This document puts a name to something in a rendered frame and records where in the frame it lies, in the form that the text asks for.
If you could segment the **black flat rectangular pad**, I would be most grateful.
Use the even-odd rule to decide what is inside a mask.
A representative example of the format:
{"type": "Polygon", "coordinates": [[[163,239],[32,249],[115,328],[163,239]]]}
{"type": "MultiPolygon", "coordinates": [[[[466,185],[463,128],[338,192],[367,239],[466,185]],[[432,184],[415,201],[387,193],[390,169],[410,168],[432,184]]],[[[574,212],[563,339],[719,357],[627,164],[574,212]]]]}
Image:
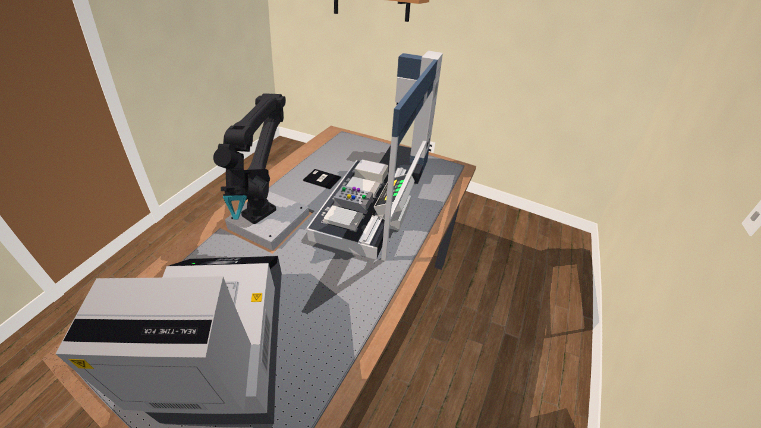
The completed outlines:
{"type": "Polygon", "coordinates": [[[303,179],[303,181],[311,182],[317,186],[331,189],[340,179],[341,177],[339,175],[315,169],[309,173],[308,176],[303,179]]]}

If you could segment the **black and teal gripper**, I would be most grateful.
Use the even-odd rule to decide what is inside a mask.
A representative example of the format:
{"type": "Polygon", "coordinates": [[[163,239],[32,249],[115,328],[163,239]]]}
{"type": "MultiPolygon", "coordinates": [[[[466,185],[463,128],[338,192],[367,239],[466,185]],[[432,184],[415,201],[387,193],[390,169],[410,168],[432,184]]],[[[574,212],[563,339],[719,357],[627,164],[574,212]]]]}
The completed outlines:
{"type": "Polygon", "coordinates": [[[249,192],[249,188],[244,186],[232,186],[232,170],[240,170],[239,168],[232,168],[226,170],[226,187],[221,187],[221,191],[224,191],[223,198],[225,199],[225,203],[227,204],[231,216],[234,220],[238,219],[240,217],[240,212],[242,211],[242,208],[244,207],[244,204],[246,202],[247,198],[247,192],[249,192]],[[232,207],[232,201],[239,200],[238,205],[238,211],[237,214],[235,214],[235,211],[232,207]]]}

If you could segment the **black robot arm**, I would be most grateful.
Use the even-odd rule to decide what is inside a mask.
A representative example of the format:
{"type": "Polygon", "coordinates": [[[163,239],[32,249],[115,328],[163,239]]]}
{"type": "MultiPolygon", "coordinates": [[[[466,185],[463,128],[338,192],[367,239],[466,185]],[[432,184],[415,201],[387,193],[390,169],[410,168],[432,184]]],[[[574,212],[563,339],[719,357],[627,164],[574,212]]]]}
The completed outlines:
{"type": "Polygon", "coordinates": [[[226,130],[223,144],[218,145],[213,155],[213,161],[218,167],[226,168],[226,170],[240,168],[240,170],[232,170],[232,186],[249,188],[246,198],[247,208],[241,212],[241,215],[253,224],[276,211],[276,206],[267,200],[270,176],[266,164],[278,124],[284,120],[285,101],[285,96],[282,94],[258,96],[255,99],[256,106],[242,120],[230,125],[226,130]],[[250,167],[244,170],[244,154],[239,152],[250,151],[253,143],[252,134],[261,124],[263,129],[259,134],[253,160],[250,167]]]}

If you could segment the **white well plate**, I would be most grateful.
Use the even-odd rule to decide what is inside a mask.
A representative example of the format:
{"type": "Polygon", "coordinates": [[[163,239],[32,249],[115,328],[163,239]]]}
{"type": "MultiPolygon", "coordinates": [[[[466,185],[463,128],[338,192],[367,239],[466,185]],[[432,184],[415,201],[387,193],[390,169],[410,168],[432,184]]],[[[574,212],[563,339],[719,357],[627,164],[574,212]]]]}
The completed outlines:
{"type": "Polygon", "coordinates": [[[365,190],[369,192],[373,192],[373,197],[377,194],[379,188],[381,187],[380,182],[374,182],[374,181],[367,181],[365,179],[361,178],[352,178],[350,179],[350,182],[346,185],[347,187],[356,187],[360,188],[360,190],[365,190]]]}
{"type": "Polygon", "coordinates": [[[332,206],[323,222],[347,229],[356,230],[363,218],[363,212],[332,206]]]}

